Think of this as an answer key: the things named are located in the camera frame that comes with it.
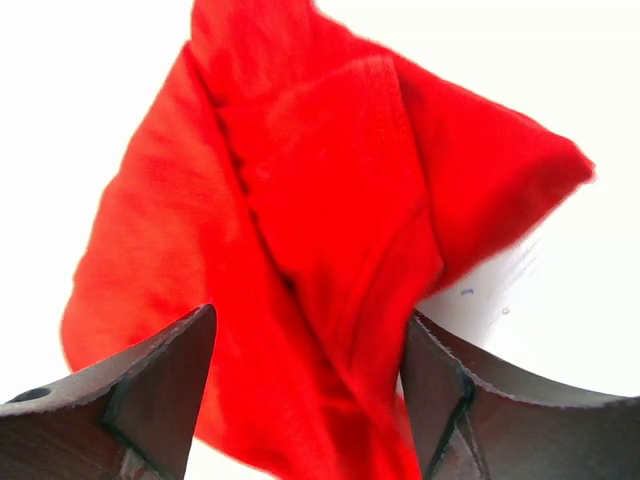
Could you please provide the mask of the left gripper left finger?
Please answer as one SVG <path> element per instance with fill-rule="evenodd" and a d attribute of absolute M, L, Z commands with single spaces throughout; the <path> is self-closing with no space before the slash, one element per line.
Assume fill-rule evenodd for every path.
<path fill-rule="evenodd" d="M 216 337 L 203 305 L 1 406 L 4 479 L 181 479 Z"/>

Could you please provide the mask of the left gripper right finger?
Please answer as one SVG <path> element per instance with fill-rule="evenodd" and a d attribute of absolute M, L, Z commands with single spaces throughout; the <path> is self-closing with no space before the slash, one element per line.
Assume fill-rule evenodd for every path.
<path fill-rule="evenodd" d="M 416 312 L 402 387 L 424 479 L 639 477 L 639 400 L 533 374 Z"/>

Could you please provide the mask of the bright red t shirt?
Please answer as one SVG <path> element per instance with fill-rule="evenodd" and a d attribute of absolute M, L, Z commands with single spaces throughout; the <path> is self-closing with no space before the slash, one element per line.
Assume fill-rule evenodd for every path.
<path fill-rule="evenodd" d="M 592 174 L 570 140 L 309 1 L 198 1 L 103 193 L 65 355 L 82 369 L 210 303 L 200 439 L 283 479 L 415 479 L 412 310 Z"/>

